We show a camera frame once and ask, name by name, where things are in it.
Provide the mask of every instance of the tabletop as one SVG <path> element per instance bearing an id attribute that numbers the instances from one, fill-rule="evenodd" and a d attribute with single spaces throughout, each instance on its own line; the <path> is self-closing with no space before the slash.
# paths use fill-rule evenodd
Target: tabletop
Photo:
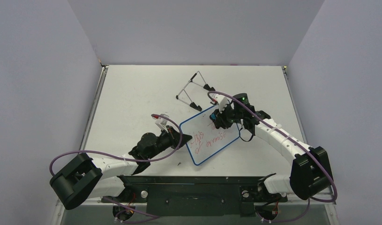
<path id="1" fill-rule="evenodd" d="M 169 115 L 177 124 L 197 114 L 197 110 L 175 97 L 197 71 L 217 91 L 230 95 L 247 93 L 256 110 L 264 110 L 283 129 L 303 140 L 281 67 L 110 65 L 97 96 L 85 149 L 118 156 L 127 154 L 144 133 L 160 134 L 152 113 Z M 194 81 L 203 84 L 200 76 Z M 211 106 L 205 89 L 191 83 L 186 90 L 203 109 Z M 184 93 L 180 98 L 187 100 Z M 170 151 L 167 149 L 155 158 Z M 251 142 L 238 139 L 199 166 L 194 165 L 184 146 L 172 156 L 151 163 L 139 175 L 266 176 L 290 175 L 290 171 L 291 165 L 274 148 L 255 137 Z"/>

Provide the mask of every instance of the wall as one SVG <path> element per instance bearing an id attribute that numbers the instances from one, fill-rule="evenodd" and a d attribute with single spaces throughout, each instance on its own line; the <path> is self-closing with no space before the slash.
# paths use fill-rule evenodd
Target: wall
<path id="1" fill-rule="evenodd" d="M 323 0 L 69 0 L 103 64 L 288 65 Z"/>
<path id="2" fill-rule="evenodd" d="M 288 67 L 307 139 L 327 149 L 342 224 L 382 224 L 382 0 L 326 0 Z"/>
<path id="3" fill-rule="evenodd" d="M 48 165 L 79 149 L 100 73 L 66 0 L 0 1 L 0 225 L 50 223 Z"/>

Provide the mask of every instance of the whiteboard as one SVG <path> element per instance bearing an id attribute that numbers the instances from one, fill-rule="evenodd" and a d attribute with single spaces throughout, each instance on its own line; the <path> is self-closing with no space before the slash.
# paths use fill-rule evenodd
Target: whiteboard
<path id="1" fill-rule="evenodd" d="M 217 106 L 213 105 L 180 124 L 182 132 L 192 136 L 187 148 L 195 165 L 202 164 L 240 136 L 237 124 L 228 129 L 215 127 L 210 119 L 215 109 Z"/>

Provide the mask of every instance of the purple cable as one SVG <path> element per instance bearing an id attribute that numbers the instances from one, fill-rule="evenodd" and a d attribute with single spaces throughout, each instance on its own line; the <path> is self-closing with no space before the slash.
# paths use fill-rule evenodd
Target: purple cable
<path id="1" fill-rule="evenodd" d="M 250 114 L 252 114 L 256 119 L 258 119 L 261 123 L 263 123 L 264 125 L 266 125 L 267 127 L 269 128 L 273 128 L 273 126 L 271 126 L 270 124 L 268 124 L 267 122 L 265 122 L 264 120 L 262 120 L 260 117 L 258 117 L 254 112 L 252 112 L 249 108 L 247 108 L 243 103 L 241 103 L 239 100 L 237 100 L 236 98 L 230 96 L 230 95 L 227 95 L 225 93 L 222 93 L 222 92 L 219 92 L 219 91 L 209 91 L 207 92 L 207 96 L 213 101 L 213 98 L 210 96 L 210 94 L 219 94 L 219 95 L 223 95 L 227 98 L 230 98 L 232 99 L 234 102 L 238 103 L 240 106 L 242 106 L 243 108 L 245 108 Z M 279 130 L 279 129 L 275 129 L 276 132 L 280 133 L 283 137 L 288 137 L 288 135 L 286 135 L 283 131 Z M 288 140 L 291 141 L 293 144 L 297 145 L 298 147 L 300 147 L 315 163 L 316 165 L 319 167 L 319 169 L 323 172 L 323 174 L 325 174 L 326 178 L 329 180 L 330 182 L 330 185 L 333 187 L 333 198 L 332 199 L 329 199 L 329 200 L 326 200 L 326 199 L 319 199 L 319 198 L 314 198 L 314 197 L 311 197 L 311 199 L 314 199 L 315 201 L 319 201 L 319 202 L 323 202 L 323 203 L 331 203 L 331 202 L 334 202 L 336 199 L 337 199 L 337 187 L 336 185 L 334 184 L 334 181 L 333 179 L 330 177 L 329 173 L 325 170 L 325 168 L 318 162 L 318 160 L 307 150 L 305 149 L 301 144 L 299 144 L 297 141 L 293 140 L 292 138 L 289 138 L 288 137 Z"/>
<path id="2" fill-rule="evenodd" d="M 107 201 L 109 201 L 109 202 L 112 202 L 113 204 L 116 204 L 116 205 L 118 205 L 118 206 L 121 206 L 121 207 L 123 207 L 123 208 L 125 208 L 125 209 L 127 209 L 127 210 L 131 210 L 131 211 L 134 211 L 134 212 L 138 212 L 138 213 L 140 213 L 140 214 L 143 214 L 143 215 L 145 215 L 145 216 L 152 217 L 152 218 L 145 219 L 145 220 L 140 220 L 140 221 L 123 221 L 125 224 L 139 224 L 139 223 L 144 223 L 144 222 L 148 222 L 148 221 L 151 221 L 151 220 L 154 220 L 154 219 L 158 219 L 158 218 L 159 218 L 159 216 L 155 216 L 155 215 L 152 215 L 152 214 L 143 212 L 143 211 L 139 211 L 139 210 L 130 208 L 130 207 L 124 205 L 124 204 L 121 204 L 121 203 L 119 203 L 119 202 L 117 202 L 117 201 L 114 201 L 114 200 L 112 200 L 112 199 L 109 199 L 109 198 L 107 198 L 107 197 L 103 197 L 103 199 L 105 199 L 105 200 L 107 200 Z M 120 213 L 122 213 L 122 212 L 124 212 L 124 211 L 121 211 L 121 212 L 117 213 L 115 217 L 117 218 L 118 215 L 119 215 Z"/>
<path id="3" fill-rule="evenodd" d="M 180 139 L 179 139 L 179 143 L 177 144 L 176 148 L 170 152 L 168 155 L 166 156 L 163 156 L 161 158 L 156 158 L 156 159 L 133 159 L 133 158 L 124 158 L 125 160 L 127 161 L 131 161 L 131 162 L 156 162 L 156 161 L 159 161 L 159 160 L 162 160 L 162 159 L 165 159 L 169 156 L 171 156 L 172 154 L 174 154 L 179 148 L 180 148 L 180 145 L 181 145 L 181 141 L 182 141 L 182 130 L 181 128 L 177 125 L 177 123 L 175 123 L 173 120 L 165 117 L 165 116 L 161 116 L 161 115 L 157 115 L 157 114 L 152 114 L 151 115 L 152 117 L 160 117 L 160 118 L 163 118 L 165 120 L 168 120 L 169 122 L 171 122 L 175 127 L 178 128 L 179 130 L 179 133 L 180 133 Z M 94 154 L 99 154 L 99 155 L 103 155 L 103 156 L 108 156 L 108 157 L 111 157 L 111 158 L 114 158 L 114 159 L 118 159 L 118 160 L 123 160 L 122 157 L 118 157 L 118 156 L 114 156 L 114 155 L 111 155 L 111 154 L 108 154 L 108 153 L 105 153 L 105 152 L 100 152 L 100 151 L 92 151 L 92 150 L 83 150 L 83 151 L 70 151 L 70 152 L 66 152 L 64 154 L 61 154 L 57 157 L 55 157 L 51 163 L 50 163 L 50 166 L 49 166 L 49 170 L 50 170 L 50 173 L 52 174 L 52 176 L 54 176 L 54 172 L 53 172 L 53 164 L 55 161 L 57 161 L 57 159 L 63 157 L 63 156 L 67 156 L 67 155 L 70 155 L 70 154 L 76 154 L 76 153 L 94 153 Z"/>
<path id="4" fill-rule="evenodd" d="M 300 219 L 301 217 L 305 216 L 305 214 L 308 212 L 310 202 L 311 202 L 311 201 L 308 199 L 307 208 L 306 208 L 305 211 L 304 211 L 303 213 L 301 213 L 298 217 L 295 217 L 295 218 L 293 218 L 293 219 L 271 220 L 271 223 L 287 223 L 287 222 L 293 222 L 293 221 L 296 221 L 296 220 Z"/>

